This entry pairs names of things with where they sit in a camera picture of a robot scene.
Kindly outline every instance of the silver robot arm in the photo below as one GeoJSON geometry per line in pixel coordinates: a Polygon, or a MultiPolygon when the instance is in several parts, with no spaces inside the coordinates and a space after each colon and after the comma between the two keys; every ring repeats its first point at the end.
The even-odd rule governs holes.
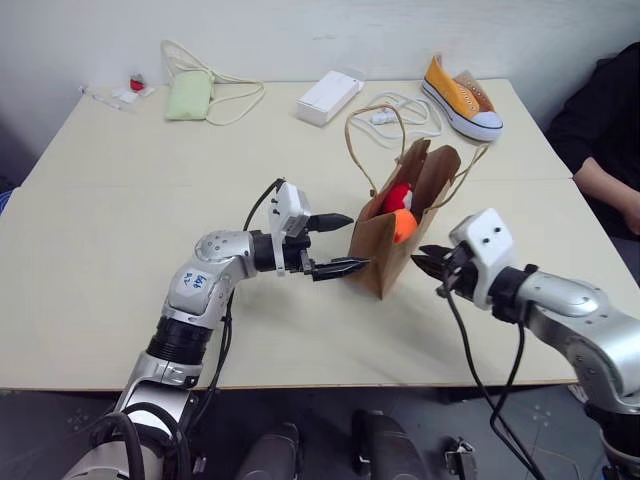
{"type": "MultiPolygon", "coordinates": [[[[184,431],[192,426],[198,404],[191,389],[198,384],[206,346],[225,317],[238,282],[274,270],[278,275],[303,272],[313,280],[359,270],[367,261],[339,258],[316,264],[307,253],[309,232],[335,230],[352,221],[339,214],[311,215],[304,193],[282,181],[271,199],[270,234],[217,231],[202,237],[189,261],[171,279],[156,333],[139,355],[115,411],[105,417],[107,433],[92,436],[93,448],[64,479],[141,480],[135,478],[131,466],[135,455],[130,443],[141,451],[136,463],[143,464],[144,474],[138,468],[138,477],[166,477],[164,446],[171,441],[187,442],[184,431]],[[126,435],[127,425],[134,430],[130,435],[126,435]],[[118,435],[113,436],[116,428],[118,435]]],[[[177,476],[188,478],[191,458],[182,460],[183,471],[178,468],[177,476]],[[184,463],[188,463],[186,473],[184,463]]]]}
{"type": "Polygon", "coordinates": [[[640,321],[598,287],[535,265],[511,267],[513,239],[493,209],[465,219],[450,239],[453,249],[424,246],[414,262],[499,320],[523,322],[564,355],[589,397],[586,414],[601,427],[608,478],[640,478],[640,321]]]}

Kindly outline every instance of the white table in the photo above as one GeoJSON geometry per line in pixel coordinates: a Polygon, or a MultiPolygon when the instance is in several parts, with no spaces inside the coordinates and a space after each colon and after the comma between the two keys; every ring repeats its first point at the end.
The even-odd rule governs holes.
{"type": "MultiPolygon", "coordinates": [[[[395,88],[402,85],[406,91],[413,84],[396,82],[395,88]]],[[[619,308],[640,316],[640,291],[568,171],[539,132],[527,127],[530,119],[508,83],[486,85],[503,106],[506,125],[520,125],[522,155],[515,155],[516,142],[505,130],[423,243],[448,245],[449,230],[463,217],[493,206],[512,230],[520,266],[537,263],[600,285],[619,308]]],[[[269,85],[262,107],[276,108],[277,95],[269,93],[293,99],[305,88],[269,85]]],[[[274,110],[262,131],[243,140],[243,130],[256,127],[263,110],[227,128],[167,125],[156,118],[161,95],[148,100],[135,117],[123,117],[84,99],[1,217],[0,360],[12,368],[0,370],[0,386],[122,388],[155,331],[169,280],[193,244],[205,232],[239,228],[275,176],[286,175],[305,190],[317,213],[355,217],[367,200],[367,185],[335,131],[342,129],[340,118],[318,129],[274,110]],[[138,135],[129,134],[127,122],[143,125],[138,135]],[[296,133],[306,140],[290,140],[296,133]],[[105,152],[107,139],[115,138],[126,139],[115,147],[121,156],[105,152]],[[257,155],[261,150],[268,153],[257,155]]],[[[364,138],[357,140],[359,151],[372,159],[372,174],[382,182],[393,155],[364,138]]],[[[447,141],[468,161],[465,140],[447,131],[439,142],[447,141]]],[[[265,228],[265,219],[258,212],[256,227],[265,228]]],[[[313,234],[312,256],[343,255],[350,235],[351,228],[313,234]]],[[[302,275],[261,274],[238,288],[221,386],[471,385],[456,324],[436,286],[412,264],[383,301],[346,280],[313,283],[302,275]]],[[[503,383],[516,331],[462,299],[458,303],[481,376],[488,384],[503,383]]],[[[575,379],[559,354],[528,338],[517,383],[575,379]]],[[[215,343],[200,385],[211,379],[215,343]]]]}

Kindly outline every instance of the green pouch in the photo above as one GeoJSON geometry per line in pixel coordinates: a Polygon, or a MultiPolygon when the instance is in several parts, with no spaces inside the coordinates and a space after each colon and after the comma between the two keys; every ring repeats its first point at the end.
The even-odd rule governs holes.
{"type": "Polygon", "coordinates": [[[213,79],[201,70],[178,73],[173,77],[167,120],[204,120],[209,112],[213,79]]]}

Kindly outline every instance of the black sleeve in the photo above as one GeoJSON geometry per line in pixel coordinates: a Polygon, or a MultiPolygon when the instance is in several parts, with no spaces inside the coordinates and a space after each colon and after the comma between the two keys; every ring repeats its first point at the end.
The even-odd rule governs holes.
{"type": "Polygon", "coordinates": [[[547,139],[572,173],[593,156],[593,143],[638,90],[640,50],[637,47],[638,44],[634,44],[626,48],[596,68],[589,82],[567,100],[551,122],[547,139]]]}

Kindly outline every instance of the white box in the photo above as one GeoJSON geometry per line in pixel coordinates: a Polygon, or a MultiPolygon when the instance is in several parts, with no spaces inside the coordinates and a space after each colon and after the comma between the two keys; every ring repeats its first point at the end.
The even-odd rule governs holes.
{"type": "Polygon", "coordinates": [[[329,71],[298,99],[298,118],[322,126],[362,90],[364,82],[344,73],[329,71]]]}

